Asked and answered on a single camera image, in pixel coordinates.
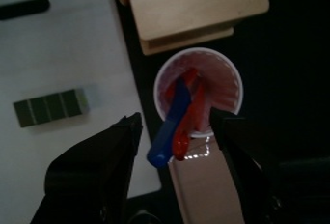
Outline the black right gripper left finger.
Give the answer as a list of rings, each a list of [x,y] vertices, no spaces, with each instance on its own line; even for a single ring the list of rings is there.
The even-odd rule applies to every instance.
[[[31,224],[123,224],[141,115],[123,117],[51,163]]]

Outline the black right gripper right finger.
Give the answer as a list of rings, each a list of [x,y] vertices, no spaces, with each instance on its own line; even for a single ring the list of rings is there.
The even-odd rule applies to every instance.
[[[266,132],[243,117],[211,108],[210,126],[238,191],[244,224],[291,224],[275,182]]]

